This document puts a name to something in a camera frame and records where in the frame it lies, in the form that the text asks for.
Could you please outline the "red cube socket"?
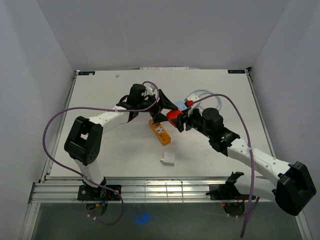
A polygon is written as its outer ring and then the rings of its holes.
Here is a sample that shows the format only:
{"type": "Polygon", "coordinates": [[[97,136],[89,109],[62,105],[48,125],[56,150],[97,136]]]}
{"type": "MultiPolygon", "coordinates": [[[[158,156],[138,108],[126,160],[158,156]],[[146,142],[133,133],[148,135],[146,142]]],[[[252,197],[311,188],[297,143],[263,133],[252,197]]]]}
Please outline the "red cube socket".
{"type": "Polygon", "coordinates": [[[172,109],[170,110],[167,114],[166,114],[166,117],[167,117],[167,120],[175,127],[177,128],[178,127],[178,117],[180,115],[182,115],[183,112],[179,109],[172,109]]]}

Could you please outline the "light blue round socket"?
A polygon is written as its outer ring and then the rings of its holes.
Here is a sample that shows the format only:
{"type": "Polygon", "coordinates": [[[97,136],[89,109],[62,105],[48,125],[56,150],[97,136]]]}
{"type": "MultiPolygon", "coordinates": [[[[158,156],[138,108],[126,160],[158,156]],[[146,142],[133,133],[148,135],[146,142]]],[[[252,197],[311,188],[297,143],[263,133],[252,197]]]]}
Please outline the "light blue round socket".
{"type": "Polygon", "coordinates": [[[188,109],[188,106],[185,104],[185,102],[183,100],[178,100],[178,101],[174,102],[174,104],[177,106],[177,108],[180,111],[185,111],[188,109]]]}

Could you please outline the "orange power strip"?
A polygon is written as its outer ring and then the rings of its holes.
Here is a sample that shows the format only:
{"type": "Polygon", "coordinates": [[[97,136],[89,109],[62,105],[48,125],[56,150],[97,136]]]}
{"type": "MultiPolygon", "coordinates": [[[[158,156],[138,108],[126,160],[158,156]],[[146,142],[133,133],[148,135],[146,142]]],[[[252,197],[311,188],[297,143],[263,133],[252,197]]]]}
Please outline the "orange power strip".
{"type": "Polygon", "coordinates": [[[171,143],[172,139],[161,123],[154,123],[153,119],[150,119],[148,125],[163,146],[171,143]]]}

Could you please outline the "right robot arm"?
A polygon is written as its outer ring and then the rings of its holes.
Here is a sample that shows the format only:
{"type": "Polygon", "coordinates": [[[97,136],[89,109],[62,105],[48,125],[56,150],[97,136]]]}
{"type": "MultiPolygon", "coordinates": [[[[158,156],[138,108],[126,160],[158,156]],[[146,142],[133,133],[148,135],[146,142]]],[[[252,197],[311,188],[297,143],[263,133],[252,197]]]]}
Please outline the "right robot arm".
{"type": "Polygon", "coordinates": [[[254,167],[264,177],[250,190],[251,184],[245,183],[244,173],[233,172],[225,183],[209,187],[207,195],[212,200],[234,200],[239,196],[253,195],[274,201],[287,214],[297,216],[317,193],[303,163],[291,164],[249,147],[237,133],[224,126],[223,117],[215,108],[203,111],[195,108],[191,114],[187,110],[172,109],[167,114],[153,113],[151,117],[155,124],[170,122],[179,132],[198,131],[209,139],[216,152],[254,167]]]}

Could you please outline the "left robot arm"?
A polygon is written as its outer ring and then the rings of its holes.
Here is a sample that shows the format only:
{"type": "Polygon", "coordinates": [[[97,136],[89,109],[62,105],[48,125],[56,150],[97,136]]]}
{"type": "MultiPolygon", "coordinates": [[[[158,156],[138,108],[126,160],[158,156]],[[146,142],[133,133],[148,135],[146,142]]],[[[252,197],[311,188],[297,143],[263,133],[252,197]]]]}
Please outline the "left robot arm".
{"type": "Polygon", "coordinates": [[[106,180],[96,161],[103,135],[132,121],[139,112],[149,113],[155,123],[165,122],[168,118],[161,113],[163,109],[177,110],[178,107],[162,90],[135,83],[129,94],[122,97],[111,111],[89,118],[79,116],[74,120],[64,150],[77,163],[80,173],[84,175],[84,184],[89,186],[88,193],[95,200],[106,195],[106,180]]]}

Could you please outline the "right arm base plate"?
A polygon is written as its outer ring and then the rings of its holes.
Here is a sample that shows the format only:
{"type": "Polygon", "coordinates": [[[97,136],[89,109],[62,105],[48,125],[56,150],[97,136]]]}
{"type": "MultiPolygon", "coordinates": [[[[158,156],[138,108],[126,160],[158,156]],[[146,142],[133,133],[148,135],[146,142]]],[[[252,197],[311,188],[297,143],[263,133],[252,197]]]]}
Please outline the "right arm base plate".
{"type": "Polygon", "coordinates": [[[206,193],[211,200],[248,200],[249,194],[240,193],[233,184],[210,184],[206,193]]]}

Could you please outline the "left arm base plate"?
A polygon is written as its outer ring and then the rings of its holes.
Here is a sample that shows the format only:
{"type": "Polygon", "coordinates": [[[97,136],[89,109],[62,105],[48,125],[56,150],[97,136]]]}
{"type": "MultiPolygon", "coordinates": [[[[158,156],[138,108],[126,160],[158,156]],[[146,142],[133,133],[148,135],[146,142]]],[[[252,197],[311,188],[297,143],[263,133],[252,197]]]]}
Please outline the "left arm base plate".
{"type": "Polygon", "coordinates": [[[105,188],[94,188],[87,185],[81,185],[77,194],[78,201],[119,201],[120,197],[113,191],[105,188]]]}

